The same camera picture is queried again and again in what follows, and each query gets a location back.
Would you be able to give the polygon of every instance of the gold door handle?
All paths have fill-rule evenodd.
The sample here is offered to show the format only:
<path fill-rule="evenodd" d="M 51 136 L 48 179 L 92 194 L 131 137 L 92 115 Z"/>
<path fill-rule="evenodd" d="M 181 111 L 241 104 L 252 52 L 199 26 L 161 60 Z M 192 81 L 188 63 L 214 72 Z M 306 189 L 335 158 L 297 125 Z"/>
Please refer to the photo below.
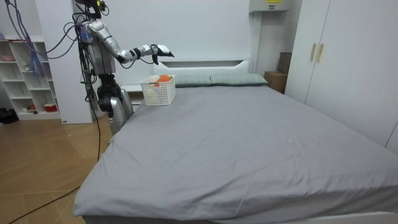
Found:
<path fill-rule="evenodd" d="M 313 44 L 312 45 L 312 52 L 311 52 L 311 57 L 310 57 L 310 61 L 313 61 L 313 55 L 315 54 L 315 49 L 317 47 L 317 44 Z"/>
<path fill-rule="evenodd" d="M 319 46 L 319 52 L 318 52 L 318 57 L 317 57 L 317 62 L 318 63 L 321 60 L 322 51 L 323 51 L 323 44 L 321 44 L 321 46 Z"/>

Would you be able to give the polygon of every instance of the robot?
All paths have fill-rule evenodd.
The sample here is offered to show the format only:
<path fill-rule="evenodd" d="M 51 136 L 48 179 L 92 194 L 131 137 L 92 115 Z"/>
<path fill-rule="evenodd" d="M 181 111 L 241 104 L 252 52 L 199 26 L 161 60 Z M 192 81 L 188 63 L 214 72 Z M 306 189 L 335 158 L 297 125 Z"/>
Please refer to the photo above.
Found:
<path fill-rule="evenodd" d="M 130 97 L 126 90 L 120 88 L 114 79 L 115 59 L 120 64 L 134 63 L 141 57 L 151 55 L 153 63 L 158 65 L 158 56 L 174 57 L 171 51 L 164 45 L 143 45 L 134 49 L 121 49 L 116 39 L 111 35 L 101 19 L 101 11 L 106 10 L 104 1 L 99 0 L 75 0 L 85 6 L 85 12 L 75 13 L 84 15 L 88 19 L 81 23 L 78 34 L 85 43 L 88 57 L 80 54 L 81 60 L 90 61 L 93 71 L 101 80 L 101 86 L 97 89 L 98 105 L 101 111 L 107 112 L 109 127 L 115 135 L 124 123 L 133 114 Z"/>

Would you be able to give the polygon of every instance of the brown box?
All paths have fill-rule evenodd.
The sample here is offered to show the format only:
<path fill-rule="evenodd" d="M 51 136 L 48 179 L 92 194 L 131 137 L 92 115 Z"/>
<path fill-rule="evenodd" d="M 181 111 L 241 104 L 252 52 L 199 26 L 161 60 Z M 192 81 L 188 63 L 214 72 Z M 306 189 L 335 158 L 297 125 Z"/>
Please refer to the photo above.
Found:
<path fill-rule="evenodd" d="M 289 74 L 289 67 L 290 67 L 290 61 L 292 59 L 292 53 L 288 52 L 281 52 L 280 57 L 279 57 L 279 63 L 278 67 L 276 70 Z"/>
<path fill-rule="evenodd" d="M 264 78 L 267 80 L 267 86 L 279 93 L 284 94 L 286 88 L 287 74 L 281 72 L 264 72 Z"/>

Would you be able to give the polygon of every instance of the mattress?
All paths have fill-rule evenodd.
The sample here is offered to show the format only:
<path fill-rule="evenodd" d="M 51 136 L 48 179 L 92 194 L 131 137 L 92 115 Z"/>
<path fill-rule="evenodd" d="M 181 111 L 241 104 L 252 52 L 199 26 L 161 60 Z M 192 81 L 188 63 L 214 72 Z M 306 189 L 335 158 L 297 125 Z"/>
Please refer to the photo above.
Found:
<path fill-rule="evenodd" d="M 113 137 L 73 211 L 216 223 L 397 212 L 398 155 L 265 86 L 179 88 Z"/>

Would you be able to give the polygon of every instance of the red object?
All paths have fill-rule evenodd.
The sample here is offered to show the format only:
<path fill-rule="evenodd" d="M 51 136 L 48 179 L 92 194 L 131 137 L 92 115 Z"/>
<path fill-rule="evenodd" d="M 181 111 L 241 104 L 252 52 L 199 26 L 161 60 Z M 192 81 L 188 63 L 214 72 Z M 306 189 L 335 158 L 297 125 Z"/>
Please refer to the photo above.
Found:
<path fill-rule="evenodd" d="M 3 55 L 1 56 L 3 60 L 7 61 L 7 62 L 15 62 L 15 58 L 11 55 Z"/>
<path fill-rule="evenodd" d="M 44 110 L 46 112 L 56 112 L 57 110 L 57 106 L 56 105 L 52 105 L 52 104 L 46 104 L 44 105 Z"/>

